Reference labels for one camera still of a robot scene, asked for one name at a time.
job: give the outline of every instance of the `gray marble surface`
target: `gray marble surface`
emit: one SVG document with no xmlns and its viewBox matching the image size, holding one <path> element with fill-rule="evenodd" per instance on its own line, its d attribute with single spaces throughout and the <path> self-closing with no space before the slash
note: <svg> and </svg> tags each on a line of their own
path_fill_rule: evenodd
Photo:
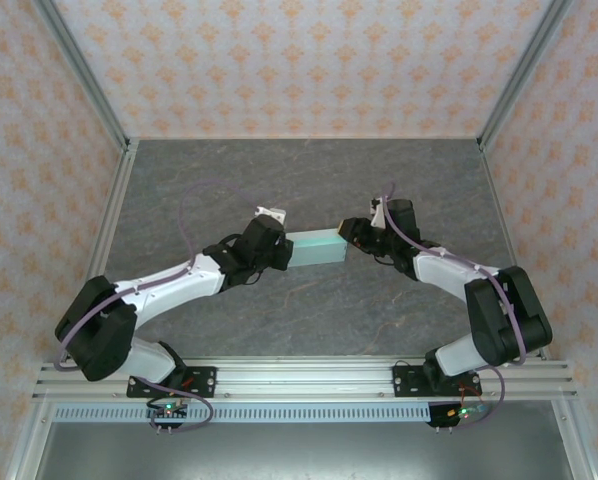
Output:
<svg viewBox="0 0 598 480">
<path fill-rule="evenodd" d="M 507 266 L 480 154 L 469 140 L 141 141 L 106 275 L 131 279 L 187 258 L 177 228 L 191 183 L 220 178 L 287 211 L 287 231 L 336 228 L 368 214 L 386 182 L 414 202 L 422 236 Z M 252 209 L 225 189 L 193 192 L 184 220 L 196 245 L 241 233 Z M 465 305 L 349 249 L 344 263 L 266 271 L 251 287 L 182 305 L 140 330 L 192 355 L 420 355 L 469 332 Z"/>
</svg>

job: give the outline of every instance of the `robotic arm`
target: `robotic arm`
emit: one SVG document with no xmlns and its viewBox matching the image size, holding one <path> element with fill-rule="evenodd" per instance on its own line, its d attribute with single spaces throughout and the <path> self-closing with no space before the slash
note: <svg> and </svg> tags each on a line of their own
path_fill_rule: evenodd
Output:
<svg viewBox="0 0 598 480">
<path fill-rule="evenodd" d="M 148 343 L 135 330 L 178 305 L 248 284 L 268 267 L 286 270 L 293 243 L 286 239 L 283 210 L 259 207 L 243 234 L 206 247 L 194 262 L 137 278 L 110 283 L 104 276 L 88 280 L 55 330 L 59 341 L 96 305 L 120 292 L 70 340 L 66 350 L 90 381 L 114 372 L 181 388 L 185 365 L 165 343 Z"/>
<path fill-rule="evenodd" d="M 394 224 L 407 237 L 431 250 L 421 251 L 404 241 L 386 222 L 388 209 Z M 349 218 L 339 235 L 364 253 L 390 257 L 397 271 L 415 281 L 430 283 L 464 301 L 471 333 L 426 354 L 424 372 L 433 390 L 452 383 L 453 377 L 485 365 L 498 366 L 520 354 L 510 317 L 485 274 L 454 260 L 440 245 L 421 240 L 410 200 L 371 202 L 372 220 Z M 527 351 L 552 341 L 552 330 L 526 272 L 517 266 L 482 267 L 501 285 L 517 319 Z"/>
</svg>

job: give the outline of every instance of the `black mounting bracket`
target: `black mounting bracket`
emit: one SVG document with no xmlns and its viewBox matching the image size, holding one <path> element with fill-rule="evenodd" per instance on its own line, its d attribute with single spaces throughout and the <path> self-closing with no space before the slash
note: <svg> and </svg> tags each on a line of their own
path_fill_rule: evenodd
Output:
<svg viewBox="0 0 598 480">
<path fill-rule="evenodd" d="M 217 385 L 216 367 L 186 367 L 183 381 L 175 390 L 194 393 L 203 398 L 214 398 Z M 128 398 L 182 398 L 182 395 L 170 394 L 146 385 L 136 377 L 128 379 Z"/>
<path fill-rule="evenodd" d="M 395 365 L 392 367 L 392 386 L 397 398 L 460 397 L 462 393 L 466 397 L 477 396 L 469 388 L 462 392 L 460 384 L 475 389 L 479 395 L 482 393 L 479 375 L 474 372 L 449 377 L 447 381 L 433 389 L 422 365 Z"/>
</svg>

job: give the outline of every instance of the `enclosure wall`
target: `enclosure wall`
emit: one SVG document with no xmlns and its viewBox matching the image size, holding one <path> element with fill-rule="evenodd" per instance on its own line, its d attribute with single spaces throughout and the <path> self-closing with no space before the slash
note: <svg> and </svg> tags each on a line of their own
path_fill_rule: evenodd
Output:
<svg viewBox="0 0 598 480">
<path fill-rule="evenodd" d="M 549 0 L 59 0 L 130 136 L 475 138 Z"/>
<path fill-rule="evenodd" d="M 598 0 L 574 2 L 487 157 L 598 448 Z"/>
<path fill-rule="evenodd" d="M 119 151 L 29 0 L 0 0 L 0 479 Z"/>
</svg>

